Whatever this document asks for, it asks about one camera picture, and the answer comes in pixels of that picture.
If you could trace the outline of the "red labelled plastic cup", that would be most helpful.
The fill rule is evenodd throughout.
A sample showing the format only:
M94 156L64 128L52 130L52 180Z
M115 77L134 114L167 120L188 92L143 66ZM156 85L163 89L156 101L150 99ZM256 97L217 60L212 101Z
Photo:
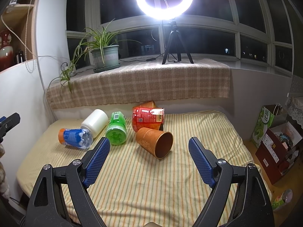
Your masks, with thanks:
M132 114L133 130L138 132L141 128L163 130L163 108L135 107Z

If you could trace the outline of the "green plastic cup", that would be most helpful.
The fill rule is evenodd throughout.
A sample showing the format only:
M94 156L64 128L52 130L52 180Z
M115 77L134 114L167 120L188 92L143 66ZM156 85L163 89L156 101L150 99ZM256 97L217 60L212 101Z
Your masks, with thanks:
M111 145L122 145L127 139L126 120L121 111L113 112L105 133Z

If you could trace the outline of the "large brown paper cup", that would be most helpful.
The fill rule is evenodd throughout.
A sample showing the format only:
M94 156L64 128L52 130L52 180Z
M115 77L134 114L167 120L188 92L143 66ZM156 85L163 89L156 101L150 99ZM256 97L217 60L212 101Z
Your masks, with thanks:
M143 127L136 134L137 143L155 158L167 156L173 146L173 135L170 132Z

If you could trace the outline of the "small brown paper cup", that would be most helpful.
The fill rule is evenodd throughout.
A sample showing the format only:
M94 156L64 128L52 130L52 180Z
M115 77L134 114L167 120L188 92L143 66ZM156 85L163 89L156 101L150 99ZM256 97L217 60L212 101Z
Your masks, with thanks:
M144 107L144 108L156 108L156 103L154 101L149 101L147 103L142 103L139 105L139 107Z

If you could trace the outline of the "green snack packet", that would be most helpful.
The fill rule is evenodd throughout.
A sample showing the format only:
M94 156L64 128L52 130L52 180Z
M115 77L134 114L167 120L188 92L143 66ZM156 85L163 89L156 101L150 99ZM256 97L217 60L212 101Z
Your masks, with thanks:
M275 200L272 202L272 210L278 211L288 203L292 201L293 191L291 189L285 190L282 194L277 196Z

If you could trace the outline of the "red cardboard box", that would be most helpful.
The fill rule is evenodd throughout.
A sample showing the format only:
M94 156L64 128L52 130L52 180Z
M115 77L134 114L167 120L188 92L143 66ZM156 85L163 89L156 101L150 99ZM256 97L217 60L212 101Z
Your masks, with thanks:
M285 122L266 130L256 156L271 184L279 181L302 153L302 130Z

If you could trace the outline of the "red ceramic vase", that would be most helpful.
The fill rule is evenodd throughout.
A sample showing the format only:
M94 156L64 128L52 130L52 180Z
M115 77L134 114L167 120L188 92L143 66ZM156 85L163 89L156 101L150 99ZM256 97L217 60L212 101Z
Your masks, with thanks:
M10 45L12 36L8 29L1 32L0 70L13 66L13 47Z

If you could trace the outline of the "striped yellow table cloth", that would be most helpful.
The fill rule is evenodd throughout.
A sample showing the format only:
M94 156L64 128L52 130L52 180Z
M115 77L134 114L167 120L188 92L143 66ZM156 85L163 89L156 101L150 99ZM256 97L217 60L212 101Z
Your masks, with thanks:
M172 150L158 160L135 140L126 119L127 140L110 148L95 184L88 193L108 226L192 226L206 203L210 187L202 182L188 151L188 141L197 136L217 157L236 166L254 162L227 117L219 111L169 114L164 130L174 136ZM42 167L66 166L81 158L84 150L59 143L60 128L80 127L80 119L51 124L28 153L17 172L17 180L30 195Z

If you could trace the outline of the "green white paper bag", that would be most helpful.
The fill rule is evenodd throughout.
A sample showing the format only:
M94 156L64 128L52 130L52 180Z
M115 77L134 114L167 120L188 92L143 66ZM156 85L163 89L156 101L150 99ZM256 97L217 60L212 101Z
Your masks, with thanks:
M257 124L251 136L251 142L259 148L267 129L278 126L286 121L288 113L280 105L266 105L261 108Z

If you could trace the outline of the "wooden shelf unit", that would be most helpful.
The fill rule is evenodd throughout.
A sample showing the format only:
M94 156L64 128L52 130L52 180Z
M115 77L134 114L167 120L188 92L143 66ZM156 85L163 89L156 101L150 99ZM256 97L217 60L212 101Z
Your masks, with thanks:
M13 66L37 57L37 4L38 0L1 0L1 32L8 29L12 36L10 45L13 47Z

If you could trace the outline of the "spider plant in green pot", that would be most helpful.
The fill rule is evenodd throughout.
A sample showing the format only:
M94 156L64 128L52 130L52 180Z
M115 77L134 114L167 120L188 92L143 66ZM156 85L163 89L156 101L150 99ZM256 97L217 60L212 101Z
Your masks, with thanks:
M67 87L72 92L71 78L74 76L74 70L79 60L86 59L88 54L91 54L96 60L95 70L111 69L120 65L118 35L122 32L109 31L107 26L100 30L87 27L86 30L85 36L81 38L74 50L72 59L70 62L64 63L66 68L58 77L51 80L51 83L58 80L61 89Z

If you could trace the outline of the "beige checkered sill cloth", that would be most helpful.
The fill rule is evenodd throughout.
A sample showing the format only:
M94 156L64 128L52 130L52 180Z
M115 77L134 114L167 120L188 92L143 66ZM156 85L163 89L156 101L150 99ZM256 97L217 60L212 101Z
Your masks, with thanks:
M53 82L46 99L54 110L148 101L228 98L231 68L212 59L194 64L124 63L120 68Z

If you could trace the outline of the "black tripod stand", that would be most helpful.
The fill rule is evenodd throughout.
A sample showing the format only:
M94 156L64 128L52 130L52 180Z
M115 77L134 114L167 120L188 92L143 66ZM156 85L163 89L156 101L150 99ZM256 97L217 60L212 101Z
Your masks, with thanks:
M193 58L192 58L190 52L186 49L185 42L182 39L182 36L181 36L181 33L179 31L176 21L169 22L169 25L171 25L171 32L169 34L169 39L168 39L167 46L166 46L166 49L164 52L162 64L164 65L169 60L169 55L172 54L170 52L172 43L174 43L174 46L176 47L177 57L175 58L175 63L181 62L181 60L182 60L181 49L183 49L185 51L190 63L193 64L194 63Z

